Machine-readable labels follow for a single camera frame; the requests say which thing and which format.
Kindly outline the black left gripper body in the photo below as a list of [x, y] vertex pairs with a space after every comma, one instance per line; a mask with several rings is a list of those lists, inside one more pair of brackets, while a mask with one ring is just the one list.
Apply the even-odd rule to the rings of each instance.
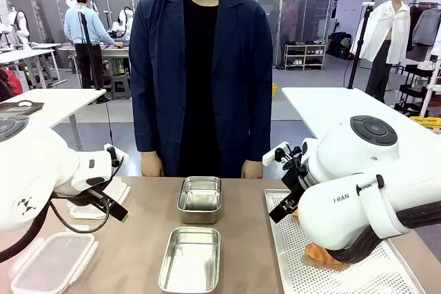
[[54, 189], [56, 199], [64, 199], [72, 204], [84, 207], [88, 204], [104, 207], [106, 201], [110, 206], [114, 200], [104, 192], [104, 189], [110, 184], [110, 179], [103, 177], [89, 178], [86, 181], [62, 184]]

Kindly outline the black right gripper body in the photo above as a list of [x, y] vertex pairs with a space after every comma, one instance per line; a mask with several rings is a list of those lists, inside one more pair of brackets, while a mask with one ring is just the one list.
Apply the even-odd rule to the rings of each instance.
[[308, 188], [305, 180], [308, 174], [307, 168], [305, 165], [300, 165], [297, 162], [288, 162], [283, 165], [283, 170], [285, 170], [286, 173], [282, 177], [282, 182], [290, 190], [289, 195], [284, 201], [298, 202]]

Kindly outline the translucent plastic clip lid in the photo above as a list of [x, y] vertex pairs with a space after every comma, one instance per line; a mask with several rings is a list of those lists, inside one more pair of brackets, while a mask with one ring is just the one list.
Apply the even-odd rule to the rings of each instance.
[[9, 271], [12, 294], [62, 294], [78, 280], [98, 246], [90, 233], [66, 231], [36, 239]]
[[[121, 177], [117, 177], [116, 180], [113, 180], [104, 189], [104, 193], [117, 201], [119, 204], [124, 205], [124, 201], [126, 200], [130, 189], [131, 186], [128, 186], [125, 182], [123, 182]], [[70, 211], [70, 216], [74, 219], [102, 220], [105, 218], [105, 212], [100, 211], [92, 204], [80, 207], [71, 202], [67, 202], [67, 206]]]

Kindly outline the steel rectangular container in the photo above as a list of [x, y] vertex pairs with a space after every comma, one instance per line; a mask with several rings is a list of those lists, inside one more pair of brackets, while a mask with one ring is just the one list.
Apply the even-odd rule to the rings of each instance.
[[221, 235], [214, 228], [178, 227], [169, 236], [158, 276], [164, 294], [211, 294], [219, 280]]
[[222, 182], [214, 176], [183, 180], [177, 209], [184, 224], [215, 224], [222, 205]]

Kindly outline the person's right forearm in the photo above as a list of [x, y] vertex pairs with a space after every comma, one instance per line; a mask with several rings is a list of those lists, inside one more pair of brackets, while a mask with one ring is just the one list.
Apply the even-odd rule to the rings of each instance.
[[134, 135], [139, 152], [156, 151], [158, 145], [158, 128], [156, 105], [152, 95], [147, 92], [132, 93]]

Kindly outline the person's left hand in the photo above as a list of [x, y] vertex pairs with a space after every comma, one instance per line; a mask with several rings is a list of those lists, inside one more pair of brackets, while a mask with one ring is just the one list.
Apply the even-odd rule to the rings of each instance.
[[241, 169], [241, 178], [244, 179], [262, 179], [263, 178], [262, 162], [246, 160]]

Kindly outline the white side table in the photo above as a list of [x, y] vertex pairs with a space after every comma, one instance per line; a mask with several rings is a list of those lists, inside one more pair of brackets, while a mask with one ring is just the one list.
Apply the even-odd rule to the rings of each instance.
[[42, 109], [30, 115], [32, 124], [53, 128], [68, 118], [74, 135], [76, 150], [83, 151], [83, 143], [79, 135], [75, 114], [98, 97], [104, 95], [105, 92], [105, 89], [34, 89], [14, 96], [6, 102], [32, 101], [33, 103], [43, 103]]
[[441, 135], [428, 130], [359, 89], [345, 87], [284, 87], [283, 94], [316, 137], [326, 136], [344, 119], [370, 115], [383, 120], [398, 134], [399, 152], [441, 154]]

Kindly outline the grey step stool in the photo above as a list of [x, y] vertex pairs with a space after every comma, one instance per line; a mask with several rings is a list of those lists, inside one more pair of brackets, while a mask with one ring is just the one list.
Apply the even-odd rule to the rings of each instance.
[[112, 100], [131, 98], [129, 81], [125, 74], [111, 76], [111, 98]]

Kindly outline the white shoe rack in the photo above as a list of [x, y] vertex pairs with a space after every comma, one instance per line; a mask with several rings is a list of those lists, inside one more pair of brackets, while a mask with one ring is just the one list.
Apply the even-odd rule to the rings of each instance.
[[285, 70], [321, 70], [327, 47], [324, 43], [288, 42], [284, 46]]

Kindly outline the grey background workbench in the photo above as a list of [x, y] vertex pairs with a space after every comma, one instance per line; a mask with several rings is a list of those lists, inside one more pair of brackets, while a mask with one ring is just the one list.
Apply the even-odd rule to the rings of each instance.
[[[76, 51], [74, 46], [65, 43], [57, 49], [59, 52], [66, 52], [68, 57], [72, 59], [74, 71], [77, 81], [83, 87], [81, 70], [78, 65]], [[102, 57], [106, 70], [103, 73], [104, 81], [109, 81], [111, 76], [118, 76], [120, 74], [120, 67], [123, 67], [123, 59], [127, 59], [129, 55], [129, 47], [116, 48], [114, 46], [102, 47]]]

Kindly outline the black bags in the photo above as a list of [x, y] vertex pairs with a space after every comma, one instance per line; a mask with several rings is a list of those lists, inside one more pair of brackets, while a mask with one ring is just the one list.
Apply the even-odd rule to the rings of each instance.
[[347, 59], [351, 48], [352, 35], [346, 32], [333, 32], [328, 37], [327, 53], [339, 59]]

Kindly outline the black utility cart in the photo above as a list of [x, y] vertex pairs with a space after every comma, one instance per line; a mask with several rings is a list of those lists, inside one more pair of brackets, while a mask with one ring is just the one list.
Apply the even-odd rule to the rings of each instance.
[[399, 86], [398, 98], [393, 108], [407, 117], [419, 116], [422, 110], [422, 102], [427, 94], [427, 84], [418, 82], [424, 78], [431, 78], [432, 71], [421, 70], [417, 65], [398, 66], [401, 74], [406, 74], [406, 79]]

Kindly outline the man in light blue shirt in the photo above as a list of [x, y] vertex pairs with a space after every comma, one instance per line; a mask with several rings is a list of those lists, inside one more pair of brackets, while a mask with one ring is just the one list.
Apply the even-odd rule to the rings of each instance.
[[91, 67], [88, 51], [84, 45], [85, 36], [79, 20], [79, 11], [82, 11], [88, 23], [88, 32], [94, 51], [97, 78], [101, 89], [103, 89], [103, 58], [101, 45], [111, 45], [121, 48], [123, 47], [123, 44], [121, 42], [116, 42], [111, 38], [104, 28], [98, 12], [91, 9], [90, 0], [76, 0], [76, 4], [69, 8], [65, 13], [64, 33], [66, 39], [73, 44], [76, 51], [78, 65], [81, 70], [82, 88], [90, 89], [94, 85], [94, 79], [90, 70]]

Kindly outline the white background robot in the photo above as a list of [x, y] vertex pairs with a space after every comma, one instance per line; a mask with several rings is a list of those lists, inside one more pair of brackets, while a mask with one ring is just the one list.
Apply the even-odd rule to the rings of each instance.
[[112, 27], [110, 28], [110, 36], [113, 39], [129, 41], [132, 31], [133, 17], [133, 10], [128, 6], [125, 6], [119, 12], [117, 20], [112, 23]]
[[30, 31], [25, 12], [22, 10], [16, 10], [15, 7], [11, 7], [11, 11], [8, 15], [8, 21], [10, 25], [8, 26], [7, 31], [12, 32], [14, 30], [23, 49], [30, 49]]

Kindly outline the clothes rack with garments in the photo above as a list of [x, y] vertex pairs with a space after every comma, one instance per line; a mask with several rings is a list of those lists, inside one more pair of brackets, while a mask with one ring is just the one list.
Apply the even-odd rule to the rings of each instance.
[[438, 28], [441, 24], [441, 4], [410, 3], [410, 31], [406, 58], [423, 62], [435, 44]]

